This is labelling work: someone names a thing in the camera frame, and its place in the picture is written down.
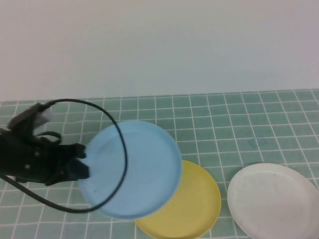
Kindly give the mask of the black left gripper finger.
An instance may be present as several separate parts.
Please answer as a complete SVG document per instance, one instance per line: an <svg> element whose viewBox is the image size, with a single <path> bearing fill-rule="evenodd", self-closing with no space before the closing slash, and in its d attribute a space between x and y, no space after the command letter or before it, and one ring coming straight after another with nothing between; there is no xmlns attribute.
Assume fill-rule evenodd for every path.
<svg viewBox="0 0 319 239"><path fill-rule="evenodd" d="M59 152L62 158L68 159L84 159L86 157L86 146L74 143L69 145L60 145Z"/></svg>
<svg viewBox="0 0 319 239"><path fill-rule="evenodd" d="M65 166L66 181L77 181L90 177L89 167L77 158L71 159Z"/></svg>

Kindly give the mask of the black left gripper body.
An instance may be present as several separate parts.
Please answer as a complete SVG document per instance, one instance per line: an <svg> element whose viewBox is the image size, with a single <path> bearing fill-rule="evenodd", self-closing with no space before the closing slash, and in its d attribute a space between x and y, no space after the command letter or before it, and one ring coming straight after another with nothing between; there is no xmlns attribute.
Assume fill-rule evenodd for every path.
<svg viewBox="0 0 319 239"><path fill-rule="evenodd" d="M24 138L0 130L0 178L6 182L41 183L50 186L66 181L66 170L57 156L61 135L46 131Z"/></svg>

